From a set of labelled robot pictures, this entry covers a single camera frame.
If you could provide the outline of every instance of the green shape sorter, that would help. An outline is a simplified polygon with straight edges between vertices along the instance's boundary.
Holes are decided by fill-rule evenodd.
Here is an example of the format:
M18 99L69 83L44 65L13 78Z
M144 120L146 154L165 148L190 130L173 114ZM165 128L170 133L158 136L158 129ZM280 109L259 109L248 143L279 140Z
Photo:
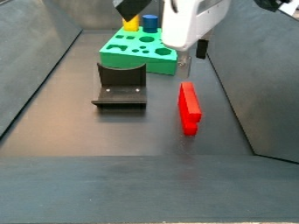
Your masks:
M176 51L166 48L161 41L161 29L157 33L124 31L121 28L98 50L101 65L130 68L145 63L145 71L157 74L174 74Z

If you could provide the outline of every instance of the red rectangular block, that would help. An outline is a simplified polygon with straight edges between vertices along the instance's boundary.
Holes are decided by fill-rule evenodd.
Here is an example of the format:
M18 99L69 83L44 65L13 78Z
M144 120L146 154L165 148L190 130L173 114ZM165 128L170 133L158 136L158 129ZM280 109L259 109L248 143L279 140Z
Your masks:
M201 119L201 109L190 82L182 82L178 93L178 110L181 128L185 136L193 136L197 132L197 122Z
M186 104L186 116L190 121L197 123L201 120L201 109L194 93L193 85L189 81L181 83L181 91Z

